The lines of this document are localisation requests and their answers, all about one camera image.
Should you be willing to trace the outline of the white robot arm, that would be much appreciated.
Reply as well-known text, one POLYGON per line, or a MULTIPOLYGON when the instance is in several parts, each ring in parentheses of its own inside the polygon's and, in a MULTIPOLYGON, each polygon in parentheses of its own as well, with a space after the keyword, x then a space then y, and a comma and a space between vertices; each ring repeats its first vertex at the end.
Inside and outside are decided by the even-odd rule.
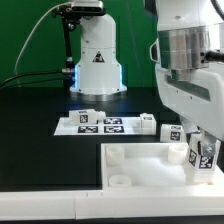
MULTIPOLYGON (((162 103, 202 129, 204 155, 224 142, 224 0, 143 0, 157 20, 150 47, 162 103)), ((100 0, 73 0, 81 16, 81 60, 73 92, 84 96, 124 91, 116 61, 115 23, 100 0)))

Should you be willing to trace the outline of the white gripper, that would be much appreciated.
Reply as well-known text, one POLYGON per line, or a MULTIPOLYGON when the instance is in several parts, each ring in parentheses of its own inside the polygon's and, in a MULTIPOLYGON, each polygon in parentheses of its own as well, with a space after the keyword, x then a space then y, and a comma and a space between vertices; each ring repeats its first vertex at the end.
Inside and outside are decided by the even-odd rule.
POLYGON ((155 74, 162 103, 180 116, 186 134, 199 133, 200 154, 215 156, 224 141, 224 64, 210 63, 207 68, 193 70, 191 80, 174 81, 170 71, 160 64, 159 43, 150 46, 155 61, 155 74))

